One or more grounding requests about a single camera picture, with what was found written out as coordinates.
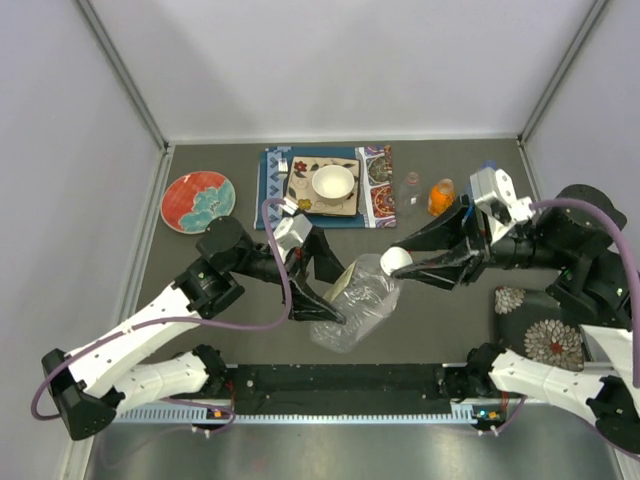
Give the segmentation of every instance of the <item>decorative plate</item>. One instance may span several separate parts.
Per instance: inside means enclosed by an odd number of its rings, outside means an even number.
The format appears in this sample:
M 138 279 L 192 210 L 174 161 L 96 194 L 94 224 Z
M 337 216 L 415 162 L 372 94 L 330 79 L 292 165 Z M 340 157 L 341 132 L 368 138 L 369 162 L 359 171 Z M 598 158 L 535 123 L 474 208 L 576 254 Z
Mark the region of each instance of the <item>decorative plate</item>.
M 311 180 L 315 173 L 327 165 L 340 165 L 348 168 L 355 180 L 353 191 L 344 202 L 338 205 L 325 203 L 311 186 Z M 285 192 L 285 198 L 295 202 L 298 208 L 304 210 L 305 213 L 332 217 L 354 217 L 358 213 L 360 160 L 333 157 L 293 157 Z
M 193 172 L 171 184 L 162 197 L 162 220 L 176 232 L 202 233 L 211 220 L 229 215 L 236 191 L 227 177 L 217 172 Z

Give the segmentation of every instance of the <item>orange juice bottle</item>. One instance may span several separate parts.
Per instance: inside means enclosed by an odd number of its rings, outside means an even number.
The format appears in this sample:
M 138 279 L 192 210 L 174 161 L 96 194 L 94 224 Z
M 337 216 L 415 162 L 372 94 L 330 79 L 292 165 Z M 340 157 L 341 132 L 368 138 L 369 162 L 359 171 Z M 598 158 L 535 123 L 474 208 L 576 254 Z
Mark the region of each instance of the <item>orange juice bottle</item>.
M 451 206 L 455 198 L 456 191 L 453 188 L 453 182 L 448 178 L 443 178 L 431 189 L 427 211 L 437 217 Z

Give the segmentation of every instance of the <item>white bowl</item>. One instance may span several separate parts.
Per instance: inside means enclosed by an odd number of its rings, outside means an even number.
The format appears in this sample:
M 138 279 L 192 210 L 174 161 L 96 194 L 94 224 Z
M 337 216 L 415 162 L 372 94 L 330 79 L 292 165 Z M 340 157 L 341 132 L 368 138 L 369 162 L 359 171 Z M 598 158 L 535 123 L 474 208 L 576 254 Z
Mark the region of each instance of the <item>white bowl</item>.
M 311 186 L 320 198 L 330 204 L 342 203 L 353 191 L 353 174 L 340 165 L 327 165 L 319 169 Z

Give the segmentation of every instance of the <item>white flower pattern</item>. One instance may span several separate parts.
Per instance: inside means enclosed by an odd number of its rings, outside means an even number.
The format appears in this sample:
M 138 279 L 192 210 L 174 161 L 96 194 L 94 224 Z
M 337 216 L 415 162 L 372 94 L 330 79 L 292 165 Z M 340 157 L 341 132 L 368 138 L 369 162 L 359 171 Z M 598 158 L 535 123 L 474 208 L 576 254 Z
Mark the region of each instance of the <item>white flower pattern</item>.
M 545 365 L 574 372 L 584 368 L 582 336 L 560 320 L 536 322 L 525 333 L 527 356 Z
M 496 288 L 496 313 L 504 315 L 513 312 L 522 305 L 524 290 L 521 288 L 498 287 Z

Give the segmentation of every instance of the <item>square plate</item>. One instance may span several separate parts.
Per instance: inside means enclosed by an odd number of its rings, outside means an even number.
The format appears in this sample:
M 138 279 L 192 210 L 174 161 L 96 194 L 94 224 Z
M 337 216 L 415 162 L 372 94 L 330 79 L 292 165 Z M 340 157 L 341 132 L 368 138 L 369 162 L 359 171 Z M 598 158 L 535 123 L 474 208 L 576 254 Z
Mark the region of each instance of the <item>square plate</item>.
M 351 194 L 338 205 L 325 203 L 311 185 L 315 172 L 327 165 L 340 165 L 348 168 L 355 180 Z M 360 161 L 334 157 L 293 157 L 285 191 L 287 192 L 285 198 L 295 202 L 305 213 L 332 217 L 354 217 L 358 213 L 360 196 Z

